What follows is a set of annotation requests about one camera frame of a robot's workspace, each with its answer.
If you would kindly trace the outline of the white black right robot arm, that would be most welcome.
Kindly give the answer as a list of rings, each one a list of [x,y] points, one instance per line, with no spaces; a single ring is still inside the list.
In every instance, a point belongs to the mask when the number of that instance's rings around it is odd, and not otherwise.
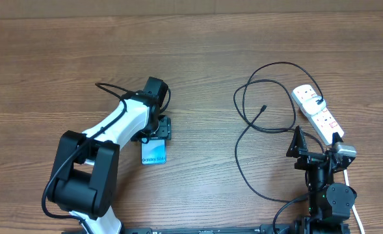
[[[324,153],[308,150],[304,132],[298,126],[287,157],[297,159],[295,168],[306,172],[309,215],[298,217],[289,228],[290,233],[349,233],[344,221],[350,218],[356,191],[334,181],[334,174],[342,172],[356,158],[356,148],[343,142],[338,133],[332,136],[332,147]]]

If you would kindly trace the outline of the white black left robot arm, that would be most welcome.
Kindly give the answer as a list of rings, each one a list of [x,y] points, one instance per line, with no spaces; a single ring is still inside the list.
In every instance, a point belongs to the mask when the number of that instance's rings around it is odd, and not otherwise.
[[[112,209],[120,151],[138,142],[143,165],[166,162],[172,124],[164,111],[170,97],[163,80],[149,77],[142,90],[117,95],[117,108],[94,127],[65,132],[42,194],[44,214],[77,220],[81,233],[125,233]]]

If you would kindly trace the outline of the Samsung Galaxy smartphone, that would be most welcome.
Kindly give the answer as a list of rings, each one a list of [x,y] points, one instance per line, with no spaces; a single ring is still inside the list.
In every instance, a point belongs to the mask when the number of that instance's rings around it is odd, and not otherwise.
[[[165,140],[150,140],[147,144],[141,144],[141,163],[143,165],[165,164],[166,146]]]

